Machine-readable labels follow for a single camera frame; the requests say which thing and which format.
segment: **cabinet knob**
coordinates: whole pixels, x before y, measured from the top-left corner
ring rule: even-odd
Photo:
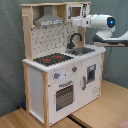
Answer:
[[[73,72],[76,72],[76,70],[77,70],[77,67],[73,67],[73,68],[72,68],[72,71],[73,71]]]
[[[55,74],[54,74],[54,78],[55,78],[55,79],[58,79],[59,76],[60,76],[60,74],[58,74],[58,73],[55,73]]]

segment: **gray wall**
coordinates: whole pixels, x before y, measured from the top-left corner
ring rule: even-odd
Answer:
[[[20,4],[43,2],[46,1],[0,0],[0,116],[14,111],[21,101],[25,101],[22,66],[25,55]],[[47,2],[68,2],[68,0],[47,0]],[[127,31],[128,1],[91,0],[91,2],[92,14],[110,14],[116,18],[117,29],[114,37]],[[94,29],[87,29],[86,43],[92,44],[91,38],[95,33]],[[127,56],[127,48],[107,48],[103,78],[128,88]]]

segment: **cabinet door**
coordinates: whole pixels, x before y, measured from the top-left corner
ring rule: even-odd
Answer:
[[[82,61],[81,107],[99,97],[101,64],[101,54]]]

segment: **toy stove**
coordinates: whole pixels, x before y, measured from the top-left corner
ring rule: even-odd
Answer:
[[[70,59],[73,59],[73,57],[70,57],[70,56],[67,56],[67,55],[64,55],[61,53],[54,53],[51,55],[36,58],[36,59],[34,59],[34,61],[48,67],[50,65],[64,62],[64,61],[67,61]]]

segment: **toy kitchen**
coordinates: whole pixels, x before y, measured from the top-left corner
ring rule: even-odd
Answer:
[[[22,4],[26,108],[46,128],[101,96],[104,48],[72,20],[90,2]]]

